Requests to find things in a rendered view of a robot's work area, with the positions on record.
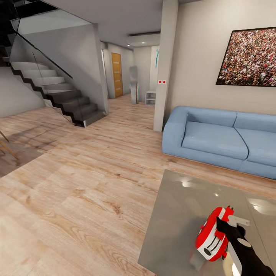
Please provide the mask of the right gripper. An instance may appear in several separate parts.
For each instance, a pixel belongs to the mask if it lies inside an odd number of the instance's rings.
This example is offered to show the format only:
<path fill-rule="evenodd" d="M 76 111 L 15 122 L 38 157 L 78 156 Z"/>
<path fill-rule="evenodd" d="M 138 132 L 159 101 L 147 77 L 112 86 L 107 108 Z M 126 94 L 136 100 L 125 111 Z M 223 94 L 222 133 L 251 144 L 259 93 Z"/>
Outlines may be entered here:
<path fill-rule="evenodd" d="M 218 231 L 225 233 L 226 236 L 231 231 L 235 231 L 243 237 L 245 234 L 245 229 L 243 227 L 241 227 L 239 225 L 237 225 L 237 227 L 232 227 L 227 222 L 220 220 L 219 217 L 217 217 L 217 227 L 216 228 Z"/>

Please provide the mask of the radio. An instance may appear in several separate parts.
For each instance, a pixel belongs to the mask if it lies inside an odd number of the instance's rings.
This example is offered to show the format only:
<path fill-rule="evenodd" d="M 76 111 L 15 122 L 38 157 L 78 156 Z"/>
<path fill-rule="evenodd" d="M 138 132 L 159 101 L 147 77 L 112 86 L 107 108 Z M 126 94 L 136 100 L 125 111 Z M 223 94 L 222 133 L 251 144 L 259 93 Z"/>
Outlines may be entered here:
<path fill-rule="evenodd" d="M 207 221 L 197 235 L 195 241 L 196 248 L 209 261 L 215 261 L 222 256 L 224 260 L 227 256 L 228 239 L 225 233 L 217 230 L 217 217 L 222 221 L 229 221 L 228 216 L 234 214 L 233 208 L 226 209 L 217 207 L 209 216 Z"/>

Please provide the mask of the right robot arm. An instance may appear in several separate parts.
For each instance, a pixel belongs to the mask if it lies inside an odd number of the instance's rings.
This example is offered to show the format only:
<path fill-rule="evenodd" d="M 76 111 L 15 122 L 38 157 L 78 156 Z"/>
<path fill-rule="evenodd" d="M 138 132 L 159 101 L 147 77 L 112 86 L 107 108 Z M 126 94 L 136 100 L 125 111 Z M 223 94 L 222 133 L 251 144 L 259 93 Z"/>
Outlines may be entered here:
<path fill-rule="evenodd" d="M 225 222 L 217 217 L 216 228 L 227 236 L 227 248 L 240 276 L 275 276 L 272 269 L 265 266 L 252 251 L 252 245 L 244 237 L 245 229 L 237 225 L 239 223 L 251 227 L 251 222 L 232 215 L 228 219 Z"/>

